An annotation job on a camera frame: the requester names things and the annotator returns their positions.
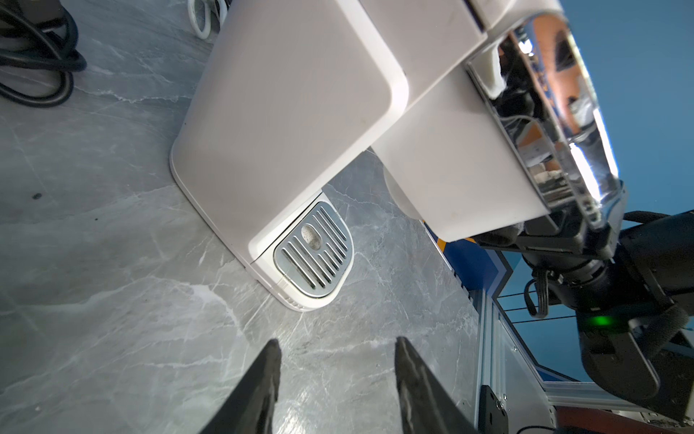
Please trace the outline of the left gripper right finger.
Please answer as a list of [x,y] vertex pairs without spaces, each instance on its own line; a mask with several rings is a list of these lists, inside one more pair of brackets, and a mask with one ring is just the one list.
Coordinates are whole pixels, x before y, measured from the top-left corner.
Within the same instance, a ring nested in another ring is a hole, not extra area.
[[403,433],[478,432],[405,336],[396,339],[394,372]]

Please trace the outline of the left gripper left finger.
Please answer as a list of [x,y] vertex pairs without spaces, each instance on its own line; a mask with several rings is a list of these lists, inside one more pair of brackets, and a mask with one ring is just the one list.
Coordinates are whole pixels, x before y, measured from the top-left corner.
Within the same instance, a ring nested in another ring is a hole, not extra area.
[[265,344],[200,434],[271,434],[279,394],[281,359],[279,342],[273,338]]

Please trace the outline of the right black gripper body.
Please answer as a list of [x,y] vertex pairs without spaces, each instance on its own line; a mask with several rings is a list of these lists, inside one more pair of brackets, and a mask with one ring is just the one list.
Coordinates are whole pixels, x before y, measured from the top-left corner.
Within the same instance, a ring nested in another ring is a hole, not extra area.
[[624,210],[613,208],[605,224],[593,229],[580,210],[563,208],[523,224],[476,235],[473,240],[486,249],[518,252],[533,267],[563,271],[591,260],[612,259],[623,221]]

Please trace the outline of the white coffee machine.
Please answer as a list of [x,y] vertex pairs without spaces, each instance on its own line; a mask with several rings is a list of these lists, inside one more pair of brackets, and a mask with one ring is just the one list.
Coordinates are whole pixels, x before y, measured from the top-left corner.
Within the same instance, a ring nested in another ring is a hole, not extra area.
[[445,242],[625,209],[558,1],[235,1],[173,143],[173,178],[283,305],[331,303],[354,265],[325,185],[364,151]]

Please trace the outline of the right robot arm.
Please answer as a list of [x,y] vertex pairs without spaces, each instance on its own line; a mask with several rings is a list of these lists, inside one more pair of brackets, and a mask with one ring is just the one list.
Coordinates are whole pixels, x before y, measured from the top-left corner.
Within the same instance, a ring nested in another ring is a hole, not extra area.
[[693,215],[614,211],[591,228],[565,209],[488,231],[477,244],[522,255],[528,312],[576,315],[582,365],[604,391],[674,421],[693,415]]

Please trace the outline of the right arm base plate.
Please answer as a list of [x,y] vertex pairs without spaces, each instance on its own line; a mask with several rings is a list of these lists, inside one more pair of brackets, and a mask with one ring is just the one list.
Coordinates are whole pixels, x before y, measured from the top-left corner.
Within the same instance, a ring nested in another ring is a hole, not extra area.
[[509,417],[489,385],[480,389],[477,430],[482,434],[508,434]]

